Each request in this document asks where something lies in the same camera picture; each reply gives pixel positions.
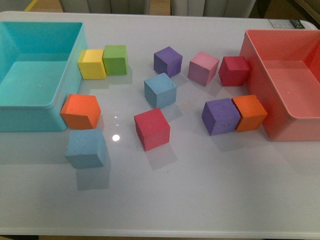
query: pink cube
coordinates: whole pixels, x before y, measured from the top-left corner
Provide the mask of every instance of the pink cube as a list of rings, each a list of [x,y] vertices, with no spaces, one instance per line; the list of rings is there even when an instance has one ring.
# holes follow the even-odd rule
[[[189,64],[188,78],[206,86],[217,73],[219,59],[200,51]]]
[[[244,56],[225,56],[219,69],[222,86],[242,86],[251,68]]]

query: teal plastic bin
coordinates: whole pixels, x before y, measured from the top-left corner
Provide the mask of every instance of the teal plastic bin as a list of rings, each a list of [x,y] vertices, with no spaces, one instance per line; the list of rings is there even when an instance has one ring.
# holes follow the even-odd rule
[[[78,92],[81,22],[0,22],[0,132],[67,128],[60,110]]]

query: cube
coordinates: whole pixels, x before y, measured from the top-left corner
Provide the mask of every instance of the cube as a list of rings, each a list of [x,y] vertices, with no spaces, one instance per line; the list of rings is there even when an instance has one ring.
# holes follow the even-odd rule
[[[232,102],[241,116],[235,128],[238,132],[256,130],[268,115],[256,95],[236,96]]]
[[[85,130],[97,127],[101,110],[96,96],[70,94],[60,114],[69,128]]]
[[[75,169],[103,167],[107,157],[107,146],[102,131],[70,131],[65,157]]]
[[[153,55],[153,68],[158,74],[166,73],[169,78],[181,72],[182,55],[171,47],[157,51]]]
[[[219,59],[200,51],[189,63],[188,78],[206,86],[215,77]]]
[[[78,66],[83,79],[106,78],[103,54],[103,49],[84,49],[81,51]]]
[[[160,108],[134,116],[135,130],[145,151],[166,144],[170,140],[170,126]]]
[[[106,45],[103,53],[103,63],[107,75],[127,75],[128,56],[126,45]]]
[[[251,68],[244,56],[225,56],[219,69],[222,86],[242,86],[249,77]]]
[[[240,120],[240,114],[230,98],[207,101],[201,117],[211,136],[232,132]]]
[[[177,86],[161,73],[144,81],[144,96],[153,108],[163,108],[176,101]]]

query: magenta cube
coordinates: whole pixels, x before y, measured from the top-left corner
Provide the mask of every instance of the magenta cube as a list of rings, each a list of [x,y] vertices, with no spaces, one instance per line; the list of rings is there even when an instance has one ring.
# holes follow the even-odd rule
[[[218,74],[222,86],[242,86],[250,71],[251,68],[244,56],[225,56]]]
[[[153,69],[158,74],[167,74],[169,78],[181,72],[181,65],[182,55],[169,46],[153,55]]]
[[[206,86],[215,77],[219,59],[203,51],[191,59],[188,78]]]

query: light blue cube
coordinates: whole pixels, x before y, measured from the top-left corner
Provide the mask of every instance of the light blue cube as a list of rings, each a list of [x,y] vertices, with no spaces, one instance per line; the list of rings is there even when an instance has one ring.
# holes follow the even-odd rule
[[[70,131],[65,157],[75,169],[103,167],[107,146],[100,129]]]
[[[164,108],[176,101],[177,86],[161,73],[144,81],[144,96],[153,108]]]

